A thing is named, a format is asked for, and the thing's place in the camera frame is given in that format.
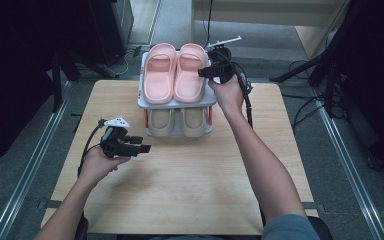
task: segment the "gray floor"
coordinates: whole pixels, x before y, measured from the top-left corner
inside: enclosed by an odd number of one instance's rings
[[[190,13],[187,7],[182,1],[163,1],[152,43],[170,42],[176,48],[180,48],[190,42],[190,22],[188,22],[190,18],[181,14],[188,11]],[[173,16],[175,13],[181,16],[178,16],[179,21],[173,24],[170,18],[175,17]],[[244,27],[243,24],[212,23],[210,42],[235,38],[237,35],[241,35],[244,40],[232,44],[234,60],[255,82],[267,82],[268,77],[287,72],[293,61],[306,60],[295,29],[291,26]],[[203,45],[205,41],[202,22],[196,22],[194,42]],[[119,78],[138,79],[141,56],[133,58],[128,55],[126,61],[129,68]],[[116,65],[111,66],[111,69],[115,72],[124,72],[126,66],[124,60],[120,59]],[[37,205],[41,199],[51,197],[74,137],[73,131],[79,121],[78,116],[71,114],[83,112],[94,83],[102,78],[84,68],[81,72],[81,81],[71,83],[72,92],[66,98],[67,108],[7,239],[31,239],[40,229],[44,210],[38,209]],[[280,87],[284,94],[313,95],[313,90],[307,85],[306,80],[294,78],[280,84]],[[305,101],[288,97],[285,97],[284,101],[288,115],[293,120]],[[51,117],[52,104],[53,99],[50,98],[19,135],[8,153],[0,159],[0,216]],[[308,105],[300,116],[304,116],[314,108],[315,103]],[[366,155],[350,125],[344,120],[335,120],[335,123],[384,225],[384,172],[377,172],[368,167]],[[329,226],[334,239],[373,239],[321,115],[316,113],[298,125],[295,137],[314,199],[319,204],[320,217]],[[91,234],[89,239],[115,239],[115,236]]]

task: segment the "forearm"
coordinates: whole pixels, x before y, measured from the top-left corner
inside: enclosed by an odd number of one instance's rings
[[[35,239],[74,239],[91,186],[76,182]]]
[[[267,221],[283,214],[305,215],[286,168],[248,124],[241,112],[225,112],[244,165]]]

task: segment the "slipper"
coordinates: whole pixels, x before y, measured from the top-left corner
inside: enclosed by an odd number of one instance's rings
[[[154,137],[165,137],[174,128],[174,109],[149,110],[148,130]]]
[[[182,108],[182,133],[186,137],[201,137],[207,128],[206,107]]]
[[[178,57],[174,83],[174,99],[184,103],[199,102],[205,93],[205,78],[198,76],[198,69],[207,67],[208,55],[196,44],[185,44]]]
[[[173,82],[177,64],[176,49],[168,43],[155,45],[145,62],[143,91],[145,101],[163,104],[173,98]]]

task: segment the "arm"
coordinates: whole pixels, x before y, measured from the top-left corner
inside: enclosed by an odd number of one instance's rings
[[[306,216],[288,171],[243,116],[243,96],[236,76],[225,84],[210,81],[209,85],[232,128],[252,189],[267,222],[285,214]]]
[[[100,147],[89,150],[76,183],[35,239],[74,239],[86,200],[92,189],[117,166],[130,158],[109,159]]]

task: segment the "person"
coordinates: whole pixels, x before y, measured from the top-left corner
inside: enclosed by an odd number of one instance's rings
[[[319,239],[288,171],[242,114],[244,98],[237,77],[225,84],[210,80],[209,85],[233,131],[251,187],[265,215],[267,224],[262,239]],[[73,188],[35,239],[73,239],[93,187],[128,160],[110,160],[100,147],[92,148]]]

